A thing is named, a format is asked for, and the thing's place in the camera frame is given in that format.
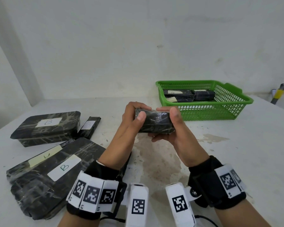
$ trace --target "yellow label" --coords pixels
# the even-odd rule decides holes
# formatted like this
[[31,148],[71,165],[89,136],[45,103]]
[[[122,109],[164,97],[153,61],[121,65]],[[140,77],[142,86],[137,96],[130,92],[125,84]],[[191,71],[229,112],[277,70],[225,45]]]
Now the yellow label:
[[277,90],[276,91],[276,94],[273,96],[275,99],[280,99],[281,98],[281,96],[283,95],[283,93],[284,93],[284,90]]
[[62,147],[60,145],[53,147],[52,149],[47,150],[46,152],[37,155],[36,157],[33,157],[28,161],[29,166],[33,167],[44,160],[48,159],[49,157],[57,154],[60,150],[62,150]]

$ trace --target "black wrist strap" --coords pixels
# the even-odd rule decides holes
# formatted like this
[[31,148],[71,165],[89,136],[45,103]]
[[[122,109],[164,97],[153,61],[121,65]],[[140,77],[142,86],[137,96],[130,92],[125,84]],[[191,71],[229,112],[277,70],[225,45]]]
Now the black wrist strap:
[[[117,175],[119,174],[119,171],[98,164],[97,161],[93,161],[84,173],[103,180],[115,180]],[[90,213],[84,210],[80,210],[69,203],[67,203],[66,208],[70,214],[87,220],[98,220],[101,216],[101,212]]]
[[246,193],[242,192],[239,195],[228,198],[215,169],[222,167],[218,159],[210,156],[208,160],[200,165],[190,167],[190,176],[188,185],[191,191],[202,195],[195,202],[201,207],[215,207],[216,209],[229,209],[246,198]]

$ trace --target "stack of packages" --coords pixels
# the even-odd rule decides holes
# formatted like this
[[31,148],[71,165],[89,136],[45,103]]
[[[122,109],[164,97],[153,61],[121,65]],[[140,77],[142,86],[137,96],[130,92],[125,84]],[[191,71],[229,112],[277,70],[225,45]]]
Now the stack of packages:
[[212,101],[215,92],[209,89],[164,89],[164,96],[171,103],[190,103],[193,101]]
[[[23,146],[65,141],[9,169],[7,179],[23,213],[34,220],[50,219],[65,205],[79,172],[105,151],[90,141],[100,122],[90,117],[79,130],[80,112],[38,115],[27,118],[11,135]],[[126,165],[120,171],[122,178]]]

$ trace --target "green basket handle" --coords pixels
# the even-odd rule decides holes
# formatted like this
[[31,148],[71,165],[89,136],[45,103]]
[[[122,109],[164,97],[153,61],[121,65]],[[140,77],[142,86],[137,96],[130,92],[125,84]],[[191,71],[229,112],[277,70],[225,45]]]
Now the green basket handle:
[[243,93],[241,88],[238,88],[238,87],[236,87],[236,86],[234,86],[234,85],[232,85],[232,84],[230,84],[230,83],[225,83],[225,84],[224,84],[224,87],[225,87],[226,89],[231,89],[231,91],[232,91],[233,93],[237,93],[237,94],[242,94],[242,93]]

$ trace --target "finger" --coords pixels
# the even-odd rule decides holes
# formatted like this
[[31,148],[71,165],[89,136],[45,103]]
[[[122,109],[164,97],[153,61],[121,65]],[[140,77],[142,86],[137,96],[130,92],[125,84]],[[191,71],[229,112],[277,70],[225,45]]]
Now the finger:
[[168,138],[169,138],[169,134],[159,134],[159,135],[153,137],[151,141],[153,143],[156,142],[156,141],[162,140],[162,139],[168,141]]
[[136,108],[143,108],[145,110],[150,110],[151,107],[147,106],[144,103],[139,102],[129,102],[125,107],[125,112],[122,116],[122,120],[126,123],[131,123],[135,117],[135,110]]
[[156,111],[170,111],[172,107],[157,107]]
[[186,124],[184,123],[181,112],[177,107],[172,107],[169,111],[169,117],[171,122],[173,123],[176,131],[180,131],[185,129]]
[[148,136],[149,137],[155,137],[155,136],[157,136],[158,135],[158,133],[148,133]]
[[143,126],[145,119],[146,119],[146,113],[144,111],[141,111],[138,114],[137,118],[131,122],[131,124],[125,131],[123,137],[127,140],[135,139],[140,128]]

